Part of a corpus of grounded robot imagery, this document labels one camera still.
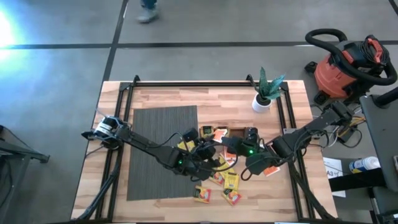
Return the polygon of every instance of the wooden table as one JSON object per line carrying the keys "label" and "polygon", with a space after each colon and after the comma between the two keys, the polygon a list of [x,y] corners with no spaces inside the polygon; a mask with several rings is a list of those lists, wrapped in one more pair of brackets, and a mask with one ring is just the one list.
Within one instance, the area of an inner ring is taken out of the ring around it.
{"label": "wooden table", "polygon": [[[297,126],[300,128],[312,120],[303,81],[287,81],[294,107]],[[120,82],[104,82],[98,109],[105,114],[114,114]],[[281,134],[276,102],[268,113],[257,114],[251,108],[255,95],[252,87],[135,87],[130,110],[130,123],[134,109],[168,106],[198,106],[198,126],[255,126],[266,142]],[[94,127],[102,115],[95,117]],[[99,142],[91,142],[88,152],[96,149]],[[84,163],[72,218],[78,217],[98,193],[104,168],[106,151],[90,155]],[[244,169],[244,157],[239,158],[235,171]],[[337,216],[333,197],[326,177],[319,147],[309,147],[304,157],[308,181],[312,192],[333,216]],[[269,177],[252,176],[240,180],[239,192],[243,198],[230,206],[221,196],[222,188],[206,180],[202,186],[213,190],[211,203],[194,202],[193,198],[168,198],[158,200],[127,201],[127,181],[130,162],[130,147],[125,147],[119,178],[114,222],[272,222],[297,221],[292,187],[287,164],[281,171]],[[307,214],[302,192],[300,199],[304,214]]]}

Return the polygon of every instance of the small box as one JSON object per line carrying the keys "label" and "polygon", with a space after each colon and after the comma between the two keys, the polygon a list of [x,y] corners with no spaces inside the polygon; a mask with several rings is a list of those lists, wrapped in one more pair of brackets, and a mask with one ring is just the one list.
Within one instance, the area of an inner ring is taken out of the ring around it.
{"label": "small box", "polygon": [[213,137],[213,141],[222,143],[223,140],[222,138],[226,136],[228,130],[227,129],[217,129],[216,131],[214,131],[214,137]]}
{"label": "small box", "polygon": [[235,205],[242,197],[236,190],[232,189],[224,189],[221,194],[231,205]]}
{"label": "small box", "polygon": [[280,167],[268,167],[266,168],[263,172],[266,175],[266,177],[268,177],[271,174],[275,174],[276,172],[280,171]]}
{"label": "small box", "polygon": [[228,174],[225,177],[224,188],[238,190],[238,185],[239,185],[239,175],[233,172],[228,172]]}
{"label": "small box", "polygon": [[210,180],[218,185],[224,184],[224,177],[219,172],[212,172]]}
{"label": "small box", "polygon": [[[195,143],[193,141],[189,141],[189,142],[187,142],[187,146],[188,146],[188,151],[191,151],[195,147]],[[187,150],[183,141],[181,141],[177,145],[177,147],[179,147],[180,149],[183,149],[183,150]]]}
{"label": "small box", "polygon": [[195,193],[193,194],[193,198],[195,201],[209,203],[210,195],[211,195],[211,189],[195,186]]}
{"label": "small box", "polygon": [[[222,169],[226,169],[229,167],[229,164],[227,162],[225,162],[225,159],[223,156],[219,157],[220,163],[222,164],[221,166],[217,167],[217,170],[222,170]],[[226,176],[228,175],[228,172],[233,172],[235,173],[235,170],[233,168],[230,168],[226,171],[221,171],[220,174],[223,176],[224,180],[226,179]]]}
{"label": "small box", "polygon": [[202,137],[202,138],[211,136],[213,133],[214,133],[214,129],[212,126],[202,126],[200,128],[200,137]]}
{"label": "small box", "polygon": [[232,165],[236,160],[237,155],[228,153],[228,147],[224,146],[224,159],[228,165]]}

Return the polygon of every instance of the potted plant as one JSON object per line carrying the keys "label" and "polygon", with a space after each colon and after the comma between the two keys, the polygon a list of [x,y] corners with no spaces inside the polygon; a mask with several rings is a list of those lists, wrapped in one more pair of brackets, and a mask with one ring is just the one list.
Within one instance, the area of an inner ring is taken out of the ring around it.
{"label": "potted plant", "polygon": [[259,86],[254,85],[254,89],[258,92],[252,103],[253,110],[258,113],[263,113],[269,109],[272,100],[280,96],[279,86],[284,81],[285,75],[281,75],[268,83],[266,71],[263,67],[260,70]]}

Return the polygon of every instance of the pant leg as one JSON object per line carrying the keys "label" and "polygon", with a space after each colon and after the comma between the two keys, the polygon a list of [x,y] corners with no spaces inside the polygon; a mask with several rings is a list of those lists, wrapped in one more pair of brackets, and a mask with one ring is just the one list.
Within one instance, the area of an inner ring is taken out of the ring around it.
{"label": "pant leg", "polygon": [[144,3],[144,7],[147,9],[154,9],[156,2],[157,0],[142,0],[142,3]]}

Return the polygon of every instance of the green succulent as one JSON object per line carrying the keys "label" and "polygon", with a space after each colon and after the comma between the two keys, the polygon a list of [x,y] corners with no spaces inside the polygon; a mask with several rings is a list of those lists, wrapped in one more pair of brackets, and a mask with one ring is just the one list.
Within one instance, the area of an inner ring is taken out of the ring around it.
{"label": "green succulent", "polygon": [[263,100],[273,100],[280,96],[279,86],[284,81],[285,75],[281,75],[274,79],[272,82],[267,81],[266,71],[263,67],[260,70],[260,83],[258,87],[255,87]]}

